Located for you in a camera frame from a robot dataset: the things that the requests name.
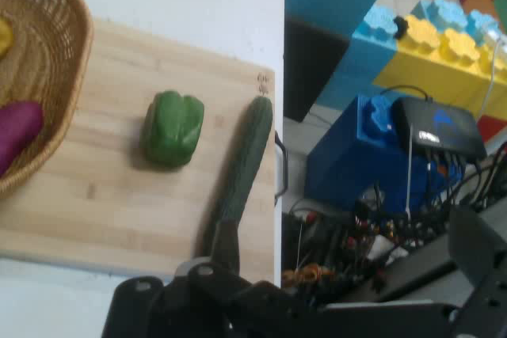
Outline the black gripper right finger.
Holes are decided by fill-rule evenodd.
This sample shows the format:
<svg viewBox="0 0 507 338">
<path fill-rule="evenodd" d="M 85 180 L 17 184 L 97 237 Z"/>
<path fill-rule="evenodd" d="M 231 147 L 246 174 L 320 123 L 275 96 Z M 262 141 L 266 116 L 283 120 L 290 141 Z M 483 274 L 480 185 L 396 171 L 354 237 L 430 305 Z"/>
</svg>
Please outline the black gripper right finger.
<svg viewBox="0 0 507 338">
<path fill-rule="evenodd" d="M 506 336 L 506 241 L 469 207 L 450 212 L 449 253 L 474 290 L 452 322 L 454 337 Z"/>
</svg>

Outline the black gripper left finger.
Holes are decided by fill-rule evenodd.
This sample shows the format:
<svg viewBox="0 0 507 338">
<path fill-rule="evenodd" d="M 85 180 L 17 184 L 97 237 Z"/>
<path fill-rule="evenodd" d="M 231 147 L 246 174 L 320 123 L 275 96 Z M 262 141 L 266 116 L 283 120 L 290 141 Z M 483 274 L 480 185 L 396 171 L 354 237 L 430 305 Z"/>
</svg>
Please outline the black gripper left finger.
<svg viewBox="0 0 507 338">
<path fill-rule="evenodd" d="M 112 297 L 104 337 L 309 337 L 311 313 L 273 284 L 239 275 L 238 225 L 215 228 L 211 256 L 164 284 L 143 276 Z"/>
</svg>

